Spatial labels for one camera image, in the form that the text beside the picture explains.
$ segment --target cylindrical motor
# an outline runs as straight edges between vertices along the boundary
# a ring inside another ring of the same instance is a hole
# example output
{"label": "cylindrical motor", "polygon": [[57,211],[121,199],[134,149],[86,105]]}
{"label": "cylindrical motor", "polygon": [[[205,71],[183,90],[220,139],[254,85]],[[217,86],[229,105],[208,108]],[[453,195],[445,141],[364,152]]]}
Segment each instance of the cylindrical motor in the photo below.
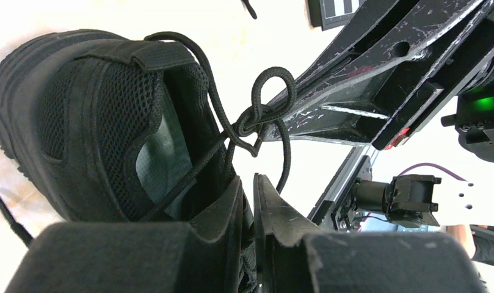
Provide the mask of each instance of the cylindrical motor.
{"label": "cylindrical motor", "polygon": [[354,190],[357,208],[379,214],[384,213],[387,209],[385,196],[391,192],[391,188],[388,183],[361,181]]}

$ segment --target shoe insole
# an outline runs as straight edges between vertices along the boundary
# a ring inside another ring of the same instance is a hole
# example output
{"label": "shoe insole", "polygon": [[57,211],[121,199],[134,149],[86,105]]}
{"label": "shoe insole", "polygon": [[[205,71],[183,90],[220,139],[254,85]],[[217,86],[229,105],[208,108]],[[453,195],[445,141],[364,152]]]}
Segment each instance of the shoe insole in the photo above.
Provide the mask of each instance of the shoe insole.
{"label": "shoe insole", "polygon": [[[192,168],[184,134],[166,90],[161,104],[161,125],[141,148],[136,162],[139,181],[154,203],[159,203]],[[166,213],[175,220],[180,219],[182,199],[193,184],[190,184],[166,209]]]}

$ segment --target black mesh panel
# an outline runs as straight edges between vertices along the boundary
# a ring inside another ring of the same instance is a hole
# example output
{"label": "black mesh panel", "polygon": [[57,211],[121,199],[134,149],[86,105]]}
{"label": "black mesh panel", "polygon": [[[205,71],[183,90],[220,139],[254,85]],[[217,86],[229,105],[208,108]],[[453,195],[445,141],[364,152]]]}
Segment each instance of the black mesh panel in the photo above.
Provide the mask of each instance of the black mesh panel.
{"label": "black mesh panel", "polygon": [[42,150],[50,157],[61,160],[65,149],[65,105],[67,95],[82,61],[65,64],[43,92],[38,107],[38,138]]}
{"label": "black mesh panel", "polygon": [[132,142],[147,129],[158,73],[144,73],[138,68],[112,63],[101,83],[98,102],[98,140],[101,158],[124,213],[132,221],[142,211],[126,189],[123,164]]}

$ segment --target shoelace loop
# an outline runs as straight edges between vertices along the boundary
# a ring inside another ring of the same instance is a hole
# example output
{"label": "shoelace loop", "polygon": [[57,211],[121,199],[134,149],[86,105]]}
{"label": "shoelace loop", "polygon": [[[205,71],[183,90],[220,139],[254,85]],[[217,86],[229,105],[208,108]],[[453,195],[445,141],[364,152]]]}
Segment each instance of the shoelace loop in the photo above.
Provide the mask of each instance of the shoelace loop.
{"label": "shoelace loop", "polygon": [[[193,168],[180,180],[180,182],[141,220],[149,221],[154,220],[160,212],[165,210],[171,202],[184,190],[192,180],[201,172],[205,165],[211,160],[211,158],[218,152],[224,141],[229,138],[230,143],[227,148],[227,155],[225,157],[225,180],[230,177],[233,172],[232,159],[234,156],[234,150],[236,146],[247,150],[253,157],[257,157],[263,141],[261,140],[263,132],[266,130],[266,126],[269,123],[274,123],[281,134],[283,142],[283,172],[281,178],[277,184],[277,191],[281,193],[286,181],[288,180],[290,166],[291,166],[291,148],[290,138],[288,130],[284,124],[283,117],[290,111],[297,98],[297,86],[292,74],[282,67],[271,67],[264,70],[254,82],[252,86],[252,105],[247,108],[240,115],[236,123],[233,125],[229,122],[223,105],[221,103],[214,75],[212,73],[211,65],[205,53],[195,42],[185,35],[177,32],[158,32],[153,35],[149,35],[144,38],[146,41],[175,41],[183,44],[188,50],[190,50],[203,71],[207,74],[209,79],[208,93],[211,100],[212,108],[214,109],[218,121],[223,127],[223,132],[214,142],[212,148],[201,158]],[[274,77],[281,78],[288,91],[288,99],[280,107],[273,109],[267,105],[261,104],[261,89],[263,85]],[[258,134],[256,142],[251,145],[242,140],[241,137],[247,137],[253,133]]]}

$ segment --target black shoe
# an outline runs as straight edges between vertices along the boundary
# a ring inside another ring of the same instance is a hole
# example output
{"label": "black shoe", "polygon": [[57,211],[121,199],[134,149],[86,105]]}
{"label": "black shoe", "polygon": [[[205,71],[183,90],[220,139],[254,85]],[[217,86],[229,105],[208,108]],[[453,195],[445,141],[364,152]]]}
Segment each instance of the black shoe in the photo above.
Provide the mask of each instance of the black shoe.
{"label": "black shoe", "polygon": [[[0,64],[0,145],[67,220],[141,220],[219,136],[207,91],[180,43],[43,35]],[[224,160],[222,145],[158,218],[216,200],[234,175]]]}

